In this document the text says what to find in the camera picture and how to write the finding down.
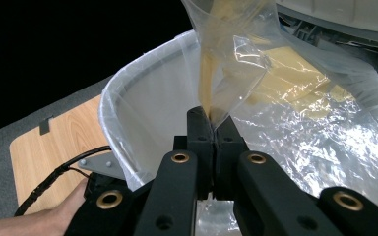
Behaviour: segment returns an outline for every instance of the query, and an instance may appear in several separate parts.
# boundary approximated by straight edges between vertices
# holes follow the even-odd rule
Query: black plastic part
[[[214,197],[217,200],[233,200],[235,187],[239,185],[237,162],[240,154],[247,151],[248,147],[230,116],[217,127],[216,142]]]
[[[243,236],[258,236],[264,234],[264,224],[260,215],[255,210],[253,203],[248,198],[242,186],[238,186],[235,195],[234,216]]]
[[[335,194],[342,197],[336,200]],[[321,192],[317,206],[345,235],[378,235],[378,206],[354,190],[326,188]]]
[[[244,152],[237,173],[263,220],[265,235],[342,235],[267,154]]]
[[[191,151],[174,150],[164,156],[134,235],[194,235],[197,168]]]
[[[198,198],[205,200],[213,186],[214,132],[201,106],[187,112],[187,150],[198,156]]]
[[[187,149],[188,139],[186,136],[175,136],[173,142],[173,150]]]
[[[85,190],[86,200],[75,213],[66,236],[133,235],[152,182],[131,192],[123,180],[92,173]],[[122,195],[121,203],[113,208],[97,206],[97,199],[106,191],[117,190]]]

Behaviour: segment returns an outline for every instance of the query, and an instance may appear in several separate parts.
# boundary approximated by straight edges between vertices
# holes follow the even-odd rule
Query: black background
[[[191,29],[180,0],[0,1],[0,128]]]

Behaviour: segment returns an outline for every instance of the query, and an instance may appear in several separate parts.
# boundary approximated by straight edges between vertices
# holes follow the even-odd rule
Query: black cable
[[[17,211],[15,212],[14,216],[20,216],[20,215],[23,215],[27,209],[38,199],[39,196],[42,195],[42,193],[44,193],[45,190],[47,190],[48,188],[50,188],[50,186],[54,183],[54,181],[56,181],[56,179],[64,174],[64,172],[72,169],[72,167],[70,167],[70,165],[78,162],[79,160],[87,157],[87,156],[90,156],[90,155],[93,155],[95,153],[98,153],[98,152],[101,152],[101,151],[105,151],[105,150],[111,150],[110,146],[102,146],[102,147],[97,147],[97,148],[94,148],[94,149],[91,149],[91,150],[88,150],[70,160],[68,160],[67,162],[63,163],[62,165],[60,165],[59,167],[57,167],[51,174],[49,174],[47,176],[47,178],[45,178],[44,181],[42,181],[29,195],[29,197],[18,207]]]
[[[83,175],[83,176],[87,177],[88,179],[90,178],[90,176],[89,176],[89,175],[88,175],[87,173],[83,172],[83,171],[82,171],[82,170],[80,170],[80,169],[77,169],[77,168],[73,168],[73,167],[69,167],[69,170],[74,170],[74,171],[76,171],[76,172],[80,173],[81,175]]]

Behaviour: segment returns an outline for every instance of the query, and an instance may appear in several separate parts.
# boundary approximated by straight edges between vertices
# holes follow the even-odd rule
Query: brass insert
[[[184,163],[189,160],[189,155],[184,153],[178,153],[171,157],[171,160],[173,160],[176,163]]]
[[[333,198],[337,204],[349,210],[359,211],[363,209],[363,203],[359,199],[345,192],[336,192]]]
[[[109,190],[97,198],[96,204],[99,208],[110,209],[122,202],[122,194],[118,190]]]
[[[266,162],[266,157],[259,154],[249,154],[247,158],[255,164],[264,164]]]

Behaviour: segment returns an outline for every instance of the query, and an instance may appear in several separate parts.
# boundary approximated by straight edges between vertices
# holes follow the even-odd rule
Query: clear plastic bag
[[[261,66],[242,90],[225,91],[241,99],[220,106],[216,124],[229,114],[250,149],[271,155],[309,194],[340,185],[378,204],[378,74],[356,58],[283,33],[274,2],[255,2],[261,7],[255,28],[228,36],[248,42]],[[155,178],[173,137],[186,135],[187,110],[201,104],[198,39],[191,30],[146,53],[102,92],[99,122],[133,190]],[[222,82],[225,65],[217,66],[212,88]],[[232,202],[198,202],[197,215],[197,235],[239,235]]]

